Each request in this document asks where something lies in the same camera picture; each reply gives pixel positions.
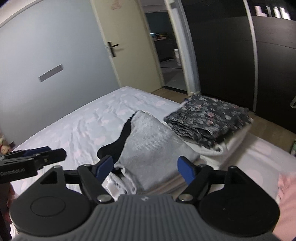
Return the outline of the black garment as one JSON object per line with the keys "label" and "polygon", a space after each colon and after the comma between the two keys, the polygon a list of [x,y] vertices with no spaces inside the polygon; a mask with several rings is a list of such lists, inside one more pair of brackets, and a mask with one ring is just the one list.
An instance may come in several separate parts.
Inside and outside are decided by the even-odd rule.
{"label": "black garment", "polygon": [[131,126],[132,117],[133,115],[126,121],[120,133],[119,138],[115,142],[105,145],[98,150],[97,157],[100,160],[102,160],[105,156],[111,156],[114,164],[119,160],[119,157],[123,152],[125,142],[127,138],[130,136],[130,133],[132,130],[132,126]]}

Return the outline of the grey knit garment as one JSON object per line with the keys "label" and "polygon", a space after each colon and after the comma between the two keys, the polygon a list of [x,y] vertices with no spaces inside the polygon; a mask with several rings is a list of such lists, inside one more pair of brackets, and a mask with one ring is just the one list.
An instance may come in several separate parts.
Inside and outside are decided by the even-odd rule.
{"label": "grey knit garment", "polygon": [[114,163],[117,174],[110,173],[109,184],[119,194],[160,193],[180,178],[178,158],[195,163],[200,155],[154,116],[137,111],[128,120],[130,134]]}

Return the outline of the white pink flying garment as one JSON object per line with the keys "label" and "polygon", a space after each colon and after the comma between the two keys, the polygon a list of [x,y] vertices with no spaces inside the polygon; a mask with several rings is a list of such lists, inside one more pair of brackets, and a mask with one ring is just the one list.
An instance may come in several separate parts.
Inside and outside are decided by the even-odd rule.
{"label": "white pink flying garment", "polygon": [[280,240],[295,240],[295,175],[280,174],[277,200],[280,219],[273,234]]}

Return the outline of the white folded garment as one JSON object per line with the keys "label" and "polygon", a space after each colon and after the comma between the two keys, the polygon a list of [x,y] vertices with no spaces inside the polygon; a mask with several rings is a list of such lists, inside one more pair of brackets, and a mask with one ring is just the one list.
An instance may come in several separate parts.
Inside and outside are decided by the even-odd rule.
{"label": "white folded garment", "polygon": [[218,170],[228,162],[228,159],[242,144],[251,126],[252,124],[247,124],[243,129],[231,134],[223,142],[210,149],[199,146],[191,141],[183,141],[195,152],[200,154],[200,161],[196,162],[196,165],[206,164]]}

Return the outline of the polka dot bed sheet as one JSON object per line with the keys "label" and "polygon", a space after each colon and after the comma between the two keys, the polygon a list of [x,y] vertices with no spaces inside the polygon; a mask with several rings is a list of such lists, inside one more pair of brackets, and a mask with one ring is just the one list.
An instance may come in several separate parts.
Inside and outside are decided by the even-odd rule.
{"label": "polka dot bed sheet", "polygon": [[[123,87],[49,125],[22,143],[20,148],[63,148],[68,155],[63,166],[75,168],[97,160],[98,149],[114,141],[123,124],[137,110],[163,120],[177,108],[176,102]],[[272,196],[278,193],[280,174],[295,175],[293,156],[249,133],[226,164],[231,163],[237,163]]]}

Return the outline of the floral dark folded garment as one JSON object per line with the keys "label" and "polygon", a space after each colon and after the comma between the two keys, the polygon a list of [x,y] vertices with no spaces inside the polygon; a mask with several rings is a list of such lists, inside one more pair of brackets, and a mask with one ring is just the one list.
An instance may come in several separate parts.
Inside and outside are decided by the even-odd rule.
{"label": "floral dark folded garment", "polygon": [[250,125],[251,118],[246,108],[194,94],[164,117],[164,122],[179,137],[210,149]]}

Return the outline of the black wardrobe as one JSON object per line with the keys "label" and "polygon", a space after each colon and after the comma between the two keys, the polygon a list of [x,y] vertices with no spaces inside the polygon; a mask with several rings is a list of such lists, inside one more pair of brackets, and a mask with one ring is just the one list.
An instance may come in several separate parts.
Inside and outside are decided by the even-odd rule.
{"label": "black wardrobe", "polygon": [[182,1],[201,94],[295,132],[295,1]]}

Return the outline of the cream bedroom door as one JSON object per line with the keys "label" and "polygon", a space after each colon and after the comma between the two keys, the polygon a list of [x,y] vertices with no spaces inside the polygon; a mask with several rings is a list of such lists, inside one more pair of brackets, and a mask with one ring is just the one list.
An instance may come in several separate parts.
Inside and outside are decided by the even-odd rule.
{"label": "cream bedroom door", "polygon": [[139,1],[92,1],[94,14],[107,42],[119,44],[110,60],[121,87],[154,92],[163,86],[158,56]]}

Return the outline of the grey wall switch panel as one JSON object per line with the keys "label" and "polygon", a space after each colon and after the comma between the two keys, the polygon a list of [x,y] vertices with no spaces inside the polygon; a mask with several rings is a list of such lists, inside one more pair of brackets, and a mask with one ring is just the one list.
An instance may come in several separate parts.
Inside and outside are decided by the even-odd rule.
{"label": "grey wall switch panel", "polygon": [[64,70],[63,65],[62,65],[62,64],[61,64],[61,65],[58,65],[58,66],[56,66],[55,68],[53,68],[53,69],[49,70],[48,72],[44,73],[43,75],[41,75],[41,76],[39,77],[39,81],[40,81],[40,82],[43,82],[43,81],[45,81],[46,79],[52,77],[53,75],[55,75],[55,74],[61,72],[62,70]]}

